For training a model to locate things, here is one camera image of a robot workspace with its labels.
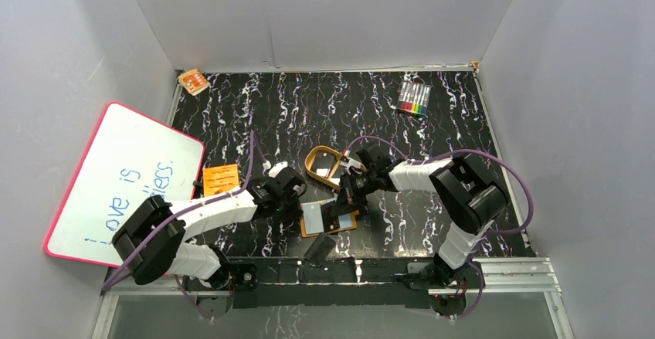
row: wire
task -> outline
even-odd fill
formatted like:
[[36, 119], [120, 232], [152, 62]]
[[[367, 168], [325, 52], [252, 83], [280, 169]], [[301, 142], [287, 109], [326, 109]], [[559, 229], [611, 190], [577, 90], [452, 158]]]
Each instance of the wire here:
[[467, 293], [468, 289], [469, 289], [469, 280], [467, 280], [467, 278], [464, 277], [464, 290], [460, 295], [463, 297], [463, 295]]
[[116, 279], [116, 282], [114, 283], [114, 285], [119, 283], [119, 282], [122, 282], [122, 281], [126, 280], [128, 277], [132, 277], [132, 274], [131, 273], [125, 273], [123, 276], [118, 277]]
[[191, 205], [188, 208], [182, 209], [181, 211], [175, 213], [174, 215], [169, 216], [166, 218], [162, 223], [160, 223], [157, 227], [155, 227], [149, 234], [146, 236], [146, 238], [134, 249], [134, 251], [123, 261], [123, 264], [118, 266], [118, 268], [115, 269], [114, 273], [109, 276], [107, 281], [104, 282], [102, 286], [102, 291], [107, 291], [109, 290], [113, 285], [116, 285], [118, 282], [120, 282], [119, 275], [129, 266], [130, 263], [136, 258], [136, 256], [145, 248], [145, 246], [170, 222], [175, 220], [177, 217], [187, 214], [189, 212], [192, 212], [198, 208], [201, 208], [202, 206], [205, 206], [205, 204], [212, 204], [214, 202], [219, 202], [223, 200], [224, 198], [228, 198], [229, 196], [234, 196], [238, 195], [241, 192], [244, 192], [246, 190], [246, 187], [248, 186], [248, 183], [250, 182], [250, 175], [253, 173], [253, 154], [256, 146], [256, 141], [255, 141], [255, 132], [250, 131], [250, 148], [249, 148], [249, 157], [250, 157], [250, 163], [248, 164], [248, 172], [246, 174], [246, 180], [243, 182], [243, 186], [236, 190], [233, 193], [226, 192], [225, 194], [222, 194], [220, 196], [217, 196], [215, 198], [211, 198], [207, 200], [206, 202], [199, 202], [197, 204]]
[[262, 159], [262, 161], [263, 161], [264, 163], [266, 163], [268, 160], [266, 159], [266, 157], [264, 156], [264, 153], [262, 152], [262, 148], [261, 148], [261, 146], [260, 146], [260, 142], [259, 142], [259, 140], [257, 140], [257, 136], [254, 136], [254, 137], [255, 137], [255, 147], [257, 148], [257, 154], [260, 156], [260, 158]]
[[404, 159], [408, 159], [408, 158], [409, 158], [409, 157], [408, 157], [407, 155], [405, 155], [402, 151], [400, 151], [400, 149], [397, 148], [394, 144], [392, 144], [391, 142], [389, 142], [389, 141], [387, 141], [387, 140], [385, 140], [385, 139], [382, 139], [382, 138], [380, 138], [380, 137], [376, 137], [376, 136], [361, 136], [361, 137], [357, 137], [357, 138], [355, 138], [354, 140], [352, 140], [352, 142], [348, 145], [348, 147], [346, 148], [346, 150], [350, 151], [351, 147], [352, 147], [356, 142], [361, 141], [361, 140], [378, 140], [378, 141], [380, 141], [380, 142], [382, 142], [382, 143], [387, 144], [390, 148], [396, 150], [396, 151], [400, 154], [400, 156], [402, 156], [402, 158], [404, 158]]
[[475, 272], [477, 273], [477, 276], [480, 279], [480, 290], [478, 290], [477, 297], [475, 297], [475, 301], [473, 302], [471, 307], [468, 310], [466, 310], [463, 314], [456, 315], [456, 318], [465, 318], [466, 316], [468, 316], [471, 312], [473, 312], [473, 310], [475, 310], [478, 303], [482, 299], [482, 289], [484, 288], [484, 276], [482, 274], [482, 271], [480, 271], [480, 269], [477, 268], [477, 266], [475, 264], [471, 263], [471, 262], [467, 262], [467, 265], [469, 267], [473, 268], [475, 270]]
[[214, 317], [212, 316], [211, 313], [207, 312], [206, 310], [203, 310], [202, 307], [198, 305], [196, 302], [196, 299], [194, 299], [191, 294], [186, 291], [186, 289], [182, 286], [182, 283], [180, 283], [180, 277], [178, 275], [175, 275], [175, 282], [178, 284], [178, 288], [180, 291], [182, 291], [182, 294], [184, 294], [185, 298], [188, 300], [188, 302], [195, 307], [195, 310], [198, 311], [198, 313], [206, 318], [207, 320], [214, 320]]

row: small orange box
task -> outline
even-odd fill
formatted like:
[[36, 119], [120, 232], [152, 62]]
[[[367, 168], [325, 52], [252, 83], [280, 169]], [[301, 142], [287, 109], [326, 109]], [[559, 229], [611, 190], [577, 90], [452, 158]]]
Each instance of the small orange box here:
[[204, 196], [220, 194], [239, 185], [239, 168], [236, 164], [202, 170], [202, 188]]
[[193, 69], [189, 70], [186, 73], [180, 74], [178, 79], [182, 86], [189, 92], [192, 96], [206, 90], [209, 87], [209, 82], [205, 77], [200, 73], [200, 70]]

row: metal frame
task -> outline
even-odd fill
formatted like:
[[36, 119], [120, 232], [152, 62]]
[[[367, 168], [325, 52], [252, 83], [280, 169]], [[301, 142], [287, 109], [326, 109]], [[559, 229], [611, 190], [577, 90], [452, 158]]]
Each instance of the metal frame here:
[[[384, 69], [384, 71], [472, 71], [473, 69], [468, 65], [458, 66], [417, 66], [405, 67], [399, 69]], [[475, 76], [475, 83], [482, 108], [487, 112], [487, 105], [484, 102], [484, 94], [480, 87], [480, 82]], [[180, 93], [182, 92], [182, 85], [177, 83], [173, 93], [173, 101], [171, 109], [168, 112], [166, 123], [171, 125], [175, 118]], [[499, 158], [502, 158], [500, 148], [497, 146], [497, 139], [494, 129], [491, 126], [489, 117], [487, 117], [487, 124], [491, 132], [491, 137], [496, 147], [496, 152]], [[509, 181], [507, 171], [502, 168], [507, 187], [510, 191], [512, 204], [514, 205], [515, 214], [518, 222], [524, 221], [521, 215], [521, 210], [517, 207], [516, 197], [513, 188]], [[522, 233], [524, 241], [528, 242], [528, 236], [525, 232]], [[573, 339], [573, 332], [571, 325], [568, 322], [568, 317], [564, 305], [562, 304], [562, 290], [560, 289], [557, 276], [552, 268], [549, 258], [527, 257], [527, 258], [476, 258], [482, 266], [486, 287], [485, 293], [539, 293], [544, 294], [548, 311], [551, 315], [551, 320], [555, 328], [558, 339]], [[192, 296], [201, 297], [227, 297], [228, 293], [222, 290], [210, 291], [194, 291], [189, 292]], [[445, 294], [455, 293], [455, 289], [431, 289], [428, 290], [430, 294]], [[182, 295], [177, 283], [172, 277], [165, 277], [145, 286], [138, 286], [134, 284], [132, 279], [125, 280], [112, 288], [110, 292], [103, 295], [100, 312], [96, 321], [96, 326], [93, 330], [93, 339], [106, 339], [109, 337], [111, 325], [114, 320], [114, 315], [117, 310], [118, 300], [121, 296], [171, 296]]]

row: black and white marble surface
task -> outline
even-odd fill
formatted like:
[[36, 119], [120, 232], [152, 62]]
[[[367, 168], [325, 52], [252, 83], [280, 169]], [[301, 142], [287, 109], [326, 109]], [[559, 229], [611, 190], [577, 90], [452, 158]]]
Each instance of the black and white marble surface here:
[[[248, 164], [249, 130], [255, 130], [266, 157], [288, 161], [304, 172], [304, 159], [320, 144], [338, 151], [364, 134], [393, 142], [411, 158], [429, 158], [457, 148], [495, 154], [487, 118], [472, 72], [213, 73], [211, 89], [180, 96], [173, 127], [205, 143], [204, 166], [237, 163], [241, 178]], [[399, 85], [413, 80], [433, 86], [428, 116], [397, 114]], [[262, 167], [255, 158], [254, 174]], [[500, 168], [490, 164], [497, 175]], [[307, 178], [302, 202], [332, 198], [331, 190]], [[438, 197], [422, 192], [368, 197], [369, 213], [356, 230], [341, 232], [330, 257], [431, 256], [450, 227]], [[517, 226], [514, 210], [494, 227]], [[227, 256], [302, 257], [314, 239], [303, 239], [298, 221], [260, 219], [232, 224], [199, 236], [198, 244], [222, 247]], [[491, 236], [481, 256], [534, 256], [521, 236]]]

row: gray wall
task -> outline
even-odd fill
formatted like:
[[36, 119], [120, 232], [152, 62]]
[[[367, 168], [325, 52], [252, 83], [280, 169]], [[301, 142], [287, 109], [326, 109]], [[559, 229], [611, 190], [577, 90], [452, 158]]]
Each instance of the gray wall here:
[[578, 337], [653, 337], [655, 0], [514, 0], [481, 64]]
[[511, 0], [137, 0], [173, 66], [359, 69], [479, 60]]
[[106, 268], [42, 249], [104, 105], [164, 119], [175, 81], [135, 0], [0, 0], [2, 337], [89, 337]]

